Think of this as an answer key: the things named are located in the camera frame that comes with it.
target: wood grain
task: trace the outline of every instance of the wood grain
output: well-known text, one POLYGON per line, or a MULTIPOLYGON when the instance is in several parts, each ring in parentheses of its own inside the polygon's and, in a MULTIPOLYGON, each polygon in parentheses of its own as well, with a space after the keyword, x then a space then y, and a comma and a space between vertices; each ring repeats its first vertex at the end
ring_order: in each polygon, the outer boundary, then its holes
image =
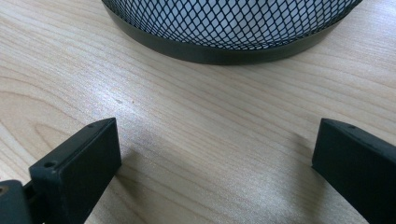
POLYGON ((0 180, 116 117, 123 165, 87 223, 365 223, 311 168, 321 118, 396 144, 396 2, 363 1, 274 63, 175 60, 97 1, 0 0, 0 180))

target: black wire mesh basket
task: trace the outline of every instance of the black wire mesh basket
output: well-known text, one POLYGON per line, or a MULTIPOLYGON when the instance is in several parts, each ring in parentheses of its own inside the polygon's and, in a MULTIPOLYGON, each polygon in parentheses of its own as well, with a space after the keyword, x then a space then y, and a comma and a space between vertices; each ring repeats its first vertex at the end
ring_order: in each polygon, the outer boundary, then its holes
POLYGON ((361 0, 103 0, 138 42, 197 63, 269 62, 317 44, 361 0))

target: black rim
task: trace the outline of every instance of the black rim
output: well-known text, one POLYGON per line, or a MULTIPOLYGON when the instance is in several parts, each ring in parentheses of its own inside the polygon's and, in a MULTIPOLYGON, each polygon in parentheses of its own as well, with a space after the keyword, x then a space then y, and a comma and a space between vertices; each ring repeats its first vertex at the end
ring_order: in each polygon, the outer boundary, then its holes
POLYGON ((160 36, 146 33, 133 27, 128 22, 122 20, 106 5, 105 8, 113 21, 128 36, 140 44, 153 49, 161 54, 193 63, 207 64, 247 64, 266 63, 300 53, 319 43, 338 24, 338 22, 320 32, 298 39, 288 45, 271 49, 237 50, 218 49, 206 46, 199 46, 189 43, 177 42, 160 36))

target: table surface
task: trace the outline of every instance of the table surface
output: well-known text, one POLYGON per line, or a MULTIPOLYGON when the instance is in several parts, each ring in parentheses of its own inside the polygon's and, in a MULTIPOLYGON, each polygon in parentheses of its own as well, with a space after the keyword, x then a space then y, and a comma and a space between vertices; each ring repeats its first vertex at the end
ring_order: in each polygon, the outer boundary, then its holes
POLYGON ((396 144, 396 2, 363 1, 273 63, 182 62, 101 1, 0 0, 0 180, 118 120, 122 163, 87 223, 365 223, 311 168, 321 118, 396 144))

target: metal mesh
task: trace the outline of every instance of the metal mesh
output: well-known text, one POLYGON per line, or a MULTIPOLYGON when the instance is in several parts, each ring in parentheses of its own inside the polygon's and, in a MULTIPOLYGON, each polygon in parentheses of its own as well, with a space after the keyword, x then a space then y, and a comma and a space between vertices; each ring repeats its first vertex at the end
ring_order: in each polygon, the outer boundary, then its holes
POLYGON ((220 49, 269 49, 340 21, 361 0, 103 0, 147 33, 220 49))

